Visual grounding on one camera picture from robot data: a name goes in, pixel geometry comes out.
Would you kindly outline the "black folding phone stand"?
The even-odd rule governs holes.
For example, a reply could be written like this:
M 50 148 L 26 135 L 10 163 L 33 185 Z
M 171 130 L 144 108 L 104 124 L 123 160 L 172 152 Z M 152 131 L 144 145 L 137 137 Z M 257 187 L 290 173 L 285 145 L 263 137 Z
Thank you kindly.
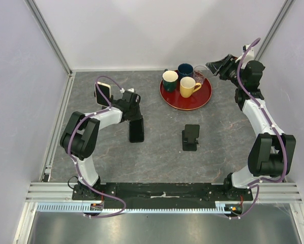
M 183 151 L 196 151 L 199 144 L 200 125 L 186 124 L 182 130 L 182 147 Z

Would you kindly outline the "black phone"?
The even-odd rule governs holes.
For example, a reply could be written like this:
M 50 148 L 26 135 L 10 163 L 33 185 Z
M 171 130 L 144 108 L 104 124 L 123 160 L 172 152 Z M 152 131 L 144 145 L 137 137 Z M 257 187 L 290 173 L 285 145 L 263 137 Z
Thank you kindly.
M 144 141 L 143 118 L 129 122 L 129 141 L 131 143 Z

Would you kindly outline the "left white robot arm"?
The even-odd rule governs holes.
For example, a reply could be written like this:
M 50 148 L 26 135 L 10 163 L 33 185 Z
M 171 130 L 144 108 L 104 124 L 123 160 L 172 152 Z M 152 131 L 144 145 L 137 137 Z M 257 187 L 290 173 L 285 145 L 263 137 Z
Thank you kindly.
M 98 132 L 110 125 L 128 121 L 129 141 L 143 142 L 144 124 L 140 101 L 141 96 L 130 89 L 123 92 L 121 99 L 109 100 L 102 110 L 72 113 L 60 139 L 60 145 L 72 159 L 78 174 L 78 187 L 88 199 L 95 200 L 101 194 L 100 177 L 92 157 Z

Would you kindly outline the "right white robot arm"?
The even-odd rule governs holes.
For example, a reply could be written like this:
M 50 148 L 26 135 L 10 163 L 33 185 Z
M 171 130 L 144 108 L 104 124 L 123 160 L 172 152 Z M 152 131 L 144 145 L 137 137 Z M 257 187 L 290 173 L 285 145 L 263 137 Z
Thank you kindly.
M 266 108 L 259 88 L 264 65 L 250 60 L 240 66 L 239 61 L 229 54 L 219 61 L 206 63 L 214 76 L 230 80 L 236 86 L 235 102 L 256 135 L 247 165 L 224 179 L 222 194 L 228 200 L 234 200 L 240 192 L 248 193 L 249 188 L 257 183 L 281 182 L 290 171 L 296 146 L 295 137 L 280 129 Z

